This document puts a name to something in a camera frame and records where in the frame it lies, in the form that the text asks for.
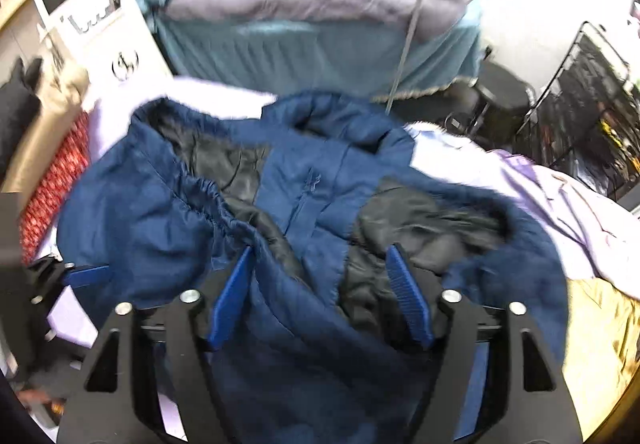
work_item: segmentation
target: blue jacket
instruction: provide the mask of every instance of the blue jacket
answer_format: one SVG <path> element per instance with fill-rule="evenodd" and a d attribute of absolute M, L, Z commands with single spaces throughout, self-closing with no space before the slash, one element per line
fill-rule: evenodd
<path fill-rule="evenodd" d="M 167 303 L 251 246 L 246 309 L 211 358 L 241 441 L 400 442 L 436 351 L 416 351 L 385 270 L 391 244 L 474 302 L 523 302 L 559 361 L 568 316 L 542 228 L 493 191 L 417 172 L 412 151 L 401 125 L 336 94 L 281 98 L 259 120 L 159 99 L 76 184 L 58 246 L 108 266 L 74 288 L 97 327 L 116 303 Z"/>

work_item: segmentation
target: red patterned fabric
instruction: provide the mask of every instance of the red patterned fabric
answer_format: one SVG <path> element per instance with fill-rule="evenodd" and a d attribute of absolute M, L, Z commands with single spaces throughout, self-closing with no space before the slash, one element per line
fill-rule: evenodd
<path fill-rule="evenodd" d="M 81 113 L 60 144 L 20 219 L 22 260 L 31 263 L 74 182 L 89 165 L 89 116 Z"/>

